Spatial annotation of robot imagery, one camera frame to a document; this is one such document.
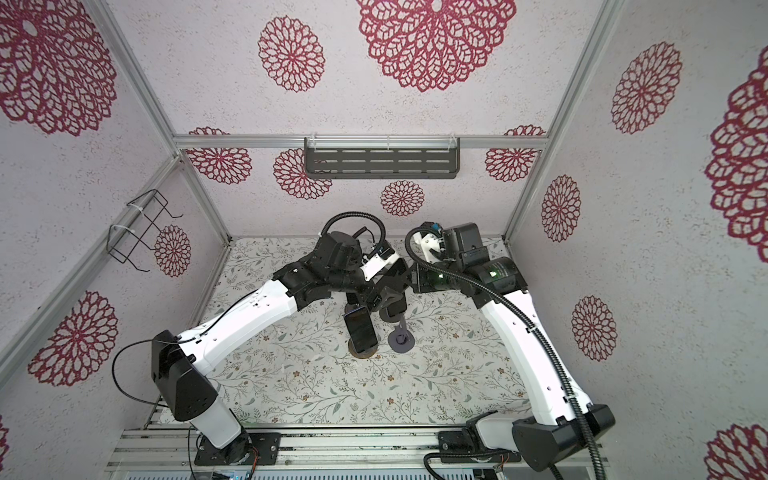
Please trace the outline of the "black phone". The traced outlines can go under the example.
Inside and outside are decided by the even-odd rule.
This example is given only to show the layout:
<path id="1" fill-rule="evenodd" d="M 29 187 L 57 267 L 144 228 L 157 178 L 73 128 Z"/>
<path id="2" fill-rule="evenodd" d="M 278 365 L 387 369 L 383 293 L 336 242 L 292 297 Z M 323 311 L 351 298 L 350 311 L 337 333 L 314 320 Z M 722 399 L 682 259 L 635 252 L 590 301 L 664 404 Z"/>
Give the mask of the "black phone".
<path id="1" fill-rule="evenodd" d="M 399 323 L 405 318 L 408 304 L 405 296 L 380 310 L 380 318 L 386 323 Z"/>

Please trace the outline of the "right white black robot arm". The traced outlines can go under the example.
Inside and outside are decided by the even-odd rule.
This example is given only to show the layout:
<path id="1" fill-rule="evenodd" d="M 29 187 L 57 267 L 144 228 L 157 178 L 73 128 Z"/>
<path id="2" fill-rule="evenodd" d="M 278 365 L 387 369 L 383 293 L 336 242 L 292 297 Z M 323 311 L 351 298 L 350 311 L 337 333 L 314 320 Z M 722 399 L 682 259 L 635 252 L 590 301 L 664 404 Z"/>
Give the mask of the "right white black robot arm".
<path id="1" fill-rule="evenodd" d="M 415 269 L 414 292 L 457 290 L 471 299 L 502 340 L 528 395 L 526 418 L 491 412 L 467 422 L 475 442 L 468 456 L 519 457 L 560 478 L 558 463 L 586 451 L 595 477 L 607 478 L 598 441 L 615 417 L 565 366 L 512 259 L 491 258 L 474 223 L 449 229 L 424 223 L 406 234 L 404 248 Z"/>

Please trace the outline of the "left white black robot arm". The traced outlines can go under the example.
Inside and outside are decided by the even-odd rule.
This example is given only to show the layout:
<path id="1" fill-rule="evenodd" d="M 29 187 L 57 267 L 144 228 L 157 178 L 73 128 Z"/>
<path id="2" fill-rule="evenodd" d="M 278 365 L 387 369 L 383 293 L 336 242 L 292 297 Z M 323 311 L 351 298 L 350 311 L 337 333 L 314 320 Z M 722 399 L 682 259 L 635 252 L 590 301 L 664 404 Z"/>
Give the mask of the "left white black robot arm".
<path id="1" fill-rule="evenodd" d="M 151 379 L 174 419 L 201 434 L 214 463 L 241 464 L 254 456 L 253 442 L 209 374 L 267 327 L 335 292 L 352 298 L 351 316 L 396 304 L 407 276 L 407 263 L 387 241 L 379 218 L 358 211 L 337 214 L 308 254 L 220 315 L 178 335 L 164 330 L 149 339 Z"/>

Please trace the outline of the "front phone on wooden stand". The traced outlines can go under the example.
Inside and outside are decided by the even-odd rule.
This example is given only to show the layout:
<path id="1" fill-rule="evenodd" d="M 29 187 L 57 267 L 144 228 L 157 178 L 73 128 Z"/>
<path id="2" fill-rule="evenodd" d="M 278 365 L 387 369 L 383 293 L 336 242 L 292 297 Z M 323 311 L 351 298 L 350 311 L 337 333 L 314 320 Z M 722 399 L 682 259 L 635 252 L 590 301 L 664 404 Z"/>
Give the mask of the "front phone on wooden stand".
<path id="1" fill-rule="evenodd" d="M 350 340 L 358 351 L 378 345 L 378 337 L 367 307 L 348 304 L 345 306 L 343 319 Z"/>

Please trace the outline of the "wooden round stand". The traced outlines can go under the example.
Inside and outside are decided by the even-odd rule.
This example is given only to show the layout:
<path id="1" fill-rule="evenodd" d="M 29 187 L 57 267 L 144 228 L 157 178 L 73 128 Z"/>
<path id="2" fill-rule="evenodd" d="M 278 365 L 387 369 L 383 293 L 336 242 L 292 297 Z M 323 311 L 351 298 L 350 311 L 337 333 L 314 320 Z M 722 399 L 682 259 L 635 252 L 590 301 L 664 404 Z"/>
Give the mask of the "wooden round stand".
<path id="1" fill-rule="evenodd" d="M 349 340 L 347 345 L 348 345 L 349 353 L 354 358 L 361 359 L 361 360 L 373 357 L 378 351 L 378 345 L 374 345 L 373 347 L 366 348 L 360 351 L 356 349 L 355 344 L 352 340 Z"/>

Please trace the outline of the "grey slotted wall shelf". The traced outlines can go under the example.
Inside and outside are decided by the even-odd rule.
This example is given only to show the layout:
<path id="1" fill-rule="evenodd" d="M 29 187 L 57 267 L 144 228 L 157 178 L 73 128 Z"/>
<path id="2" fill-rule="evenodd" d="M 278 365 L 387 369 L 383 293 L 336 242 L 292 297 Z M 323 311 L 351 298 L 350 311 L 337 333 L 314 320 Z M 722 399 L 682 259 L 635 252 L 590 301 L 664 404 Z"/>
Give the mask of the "grey slotted wall shelf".
<path id="1" fill-rule="evenodd" d="M 304 140 L 304 170 L 313 180 L 444 180 L 461 166 L 461 142 Z"/>

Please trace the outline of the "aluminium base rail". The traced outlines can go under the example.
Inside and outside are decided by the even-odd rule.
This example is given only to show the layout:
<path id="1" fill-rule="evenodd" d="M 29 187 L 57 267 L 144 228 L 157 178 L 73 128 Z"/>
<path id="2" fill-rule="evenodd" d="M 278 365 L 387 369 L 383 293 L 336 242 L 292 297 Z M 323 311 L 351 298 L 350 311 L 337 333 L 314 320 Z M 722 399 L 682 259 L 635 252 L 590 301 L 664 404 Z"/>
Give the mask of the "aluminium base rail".
<path id="1" fill-rule="evenodd" d="M 423 467 L 423 457 L 440 453 L 438 434 L 458 431 L 461 426 L 362 426 L 307 427 L 275 426 L 251 428 L 248 433 L 276 432 L 281 435 L 273 465 L 257 465 L 259 472 L 289 469 L 365 469 Z M 251 466 L 189 466 L 200 434 L 189 428 L 125 430 L 109 457 L 105 471 L 212 472 L 219 469 L 246 471 Z"/>

